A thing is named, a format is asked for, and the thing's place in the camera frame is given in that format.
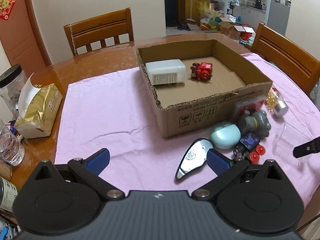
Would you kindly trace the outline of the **black toy train red wheels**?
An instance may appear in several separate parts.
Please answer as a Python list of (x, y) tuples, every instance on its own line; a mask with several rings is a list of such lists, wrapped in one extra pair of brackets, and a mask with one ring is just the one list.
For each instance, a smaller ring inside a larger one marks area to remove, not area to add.
[(251, 164), (258, 164), (266, 149), (260, 145), (260, 139), (256, 134), (248, 132), (240, 138), (233, 153), (235, 160), (247, 160)]

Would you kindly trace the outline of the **mint green case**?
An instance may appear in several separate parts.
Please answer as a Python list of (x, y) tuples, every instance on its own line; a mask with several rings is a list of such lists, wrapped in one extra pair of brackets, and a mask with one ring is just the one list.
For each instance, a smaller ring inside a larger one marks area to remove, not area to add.
[(210, 131), (210, 141), (216, 148), (227, 150), (233, 148), (241, 138), (238, 127), (228, 121), (216, 124)]

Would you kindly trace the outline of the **pill bottle silver cap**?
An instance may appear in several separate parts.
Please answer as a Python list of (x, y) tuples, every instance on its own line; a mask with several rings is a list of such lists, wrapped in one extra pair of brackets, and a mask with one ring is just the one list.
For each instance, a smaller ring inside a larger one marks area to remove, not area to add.
[(271, 86), (267, 94), (265, 104), (268, 110), (277, 118), (282, 118), (289, 110), (289, 107), (284, 101), (283, 96), (276, 89), (276, 87), (274, 87), (274, 85)]

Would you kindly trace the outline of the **grey cartoon figurine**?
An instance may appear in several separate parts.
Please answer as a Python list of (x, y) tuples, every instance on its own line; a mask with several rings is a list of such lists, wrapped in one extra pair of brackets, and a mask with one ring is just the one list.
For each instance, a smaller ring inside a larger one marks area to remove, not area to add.
[(236, 126), (242, 135), (247, 132), (255, 133), (260, 139), (270, 135), (271, 124), (267, 118), (267, 113), (263, 110), (250, 113), (244, 110), (242, 116), (236, 122)]

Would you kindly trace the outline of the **pink card box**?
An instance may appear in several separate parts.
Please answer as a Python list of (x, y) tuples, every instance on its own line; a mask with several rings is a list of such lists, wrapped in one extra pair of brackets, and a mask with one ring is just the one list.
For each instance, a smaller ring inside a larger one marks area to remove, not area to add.
[(235, 103), (231, 120), (236, 122), (242, 116), (245, 110), (248, 110), (250, 114), (261, 110), (265, 100), (266, 96), (260, 95), (255, 98)]

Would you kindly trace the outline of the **clear glass cup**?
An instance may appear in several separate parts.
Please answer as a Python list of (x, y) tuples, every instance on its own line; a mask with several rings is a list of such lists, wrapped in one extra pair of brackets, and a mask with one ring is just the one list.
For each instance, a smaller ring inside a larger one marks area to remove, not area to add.
[(276, 135), (272, 151), (276, 156), (293, 156), (293, 149), (299, 134), (294, 126), (284, 122), (282, 130)]

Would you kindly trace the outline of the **clear water bottle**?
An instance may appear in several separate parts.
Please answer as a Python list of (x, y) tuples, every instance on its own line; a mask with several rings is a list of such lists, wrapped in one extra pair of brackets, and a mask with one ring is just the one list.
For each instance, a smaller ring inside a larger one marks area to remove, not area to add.
[(1, 120), (0, 158), (12, 166), (18, 166), (23, 161), (25, 150), (16, 136)]

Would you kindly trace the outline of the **right wooden chair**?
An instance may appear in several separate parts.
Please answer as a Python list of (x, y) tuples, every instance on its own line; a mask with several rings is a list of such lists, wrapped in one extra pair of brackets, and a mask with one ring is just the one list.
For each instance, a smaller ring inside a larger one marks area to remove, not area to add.
[(274, 63), (307, 95), (319, 81), (319, 60), (262, 22), (251, 52)]

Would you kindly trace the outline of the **green label can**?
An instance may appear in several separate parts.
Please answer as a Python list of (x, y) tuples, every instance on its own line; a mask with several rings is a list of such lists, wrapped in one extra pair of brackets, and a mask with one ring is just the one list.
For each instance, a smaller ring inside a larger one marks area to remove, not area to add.
[(12, 213), (13, 203), (18, 195), (14, 184), (1, 177), (1, 210)]

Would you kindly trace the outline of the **white plastic bottle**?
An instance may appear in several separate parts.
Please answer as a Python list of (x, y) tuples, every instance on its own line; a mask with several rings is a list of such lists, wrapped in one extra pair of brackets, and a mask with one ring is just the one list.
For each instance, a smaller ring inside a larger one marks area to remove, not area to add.
[(148, 62), (145, 67), (154, 86), (184, 83), (187, 80), (186, 67), (180, 59)]

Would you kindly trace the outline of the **black lid plastic jar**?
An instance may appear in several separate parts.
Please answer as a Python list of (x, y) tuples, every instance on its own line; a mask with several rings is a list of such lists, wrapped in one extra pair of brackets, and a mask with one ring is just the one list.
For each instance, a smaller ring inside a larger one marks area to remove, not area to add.
[(19, 116), (18, 100), (26, 81), (26, 75), (20, 64), (12, 66), (1, 75), (1, 98), (13, 114), (14, 119)]

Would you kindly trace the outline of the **grey refrigerator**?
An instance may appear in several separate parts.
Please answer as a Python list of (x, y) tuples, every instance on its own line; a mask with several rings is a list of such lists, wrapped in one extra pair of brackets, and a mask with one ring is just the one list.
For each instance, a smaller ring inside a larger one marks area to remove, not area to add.
[(290, 7), (278, 0), (268, 0), (264, 24), (274, 31), (285, 35), (289, 20)]

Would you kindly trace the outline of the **open cardboard box on floor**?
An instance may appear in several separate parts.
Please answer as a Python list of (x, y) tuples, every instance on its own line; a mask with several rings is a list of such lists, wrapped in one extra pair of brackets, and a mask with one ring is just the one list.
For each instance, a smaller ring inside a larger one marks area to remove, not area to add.
[(221, 33), (233, 40), (247, 41), (253, 34), (255, 34), (253, 28), (239, 25), (237, 23), (221, 21), (219, 25), (221, 26)]

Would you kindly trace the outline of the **left wooden chair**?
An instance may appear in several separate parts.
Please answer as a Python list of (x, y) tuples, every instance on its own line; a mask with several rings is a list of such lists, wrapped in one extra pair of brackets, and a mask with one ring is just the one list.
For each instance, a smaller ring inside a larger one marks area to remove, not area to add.
[(130, 8), (67, 24), (63, 29), (73, 56), (78, 55), (77, 49), (81, 47), (86, 47), (88, 52), (92, 51), (91, 44), (94, 42), (99, 42), (102, 48), (106, 48), (107, 38), (113, 38), (118, 45), (119, 37), (127, 34), (129, 41), (134, 41)]

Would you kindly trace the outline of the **brown wooden door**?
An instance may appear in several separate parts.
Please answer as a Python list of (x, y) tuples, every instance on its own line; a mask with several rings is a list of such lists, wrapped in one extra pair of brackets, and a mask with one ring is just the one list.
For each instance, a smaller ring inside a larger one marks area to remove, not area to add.
[(16, 0), (8, 19), (1, 19), (1, 44), (10, 64), (19, 63), (27, 76), (52, 64), (31, 0)]

